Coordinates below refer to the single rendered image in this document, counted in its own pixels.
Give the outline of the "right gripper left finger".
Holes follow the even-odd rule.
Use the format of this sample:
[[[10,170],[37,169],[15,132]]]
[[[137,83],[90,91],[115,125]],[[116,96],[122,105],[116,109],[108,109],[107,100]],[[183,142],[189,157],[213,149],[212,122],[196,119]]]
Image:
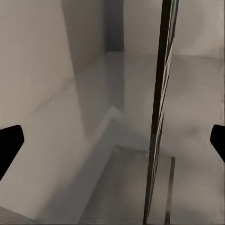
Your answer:
[[[0,130],[0,181],[24,143],[20,126]]]

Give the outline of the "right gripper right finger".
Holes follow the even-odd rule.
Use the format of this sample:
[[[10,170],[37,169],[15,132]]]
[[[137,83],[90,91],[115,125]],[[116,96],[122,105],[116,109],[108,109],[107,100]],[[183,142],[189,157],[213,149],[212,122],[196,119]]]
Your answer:
[[[210,141],[225,162],[225,127],[214,125],[211,132]]]

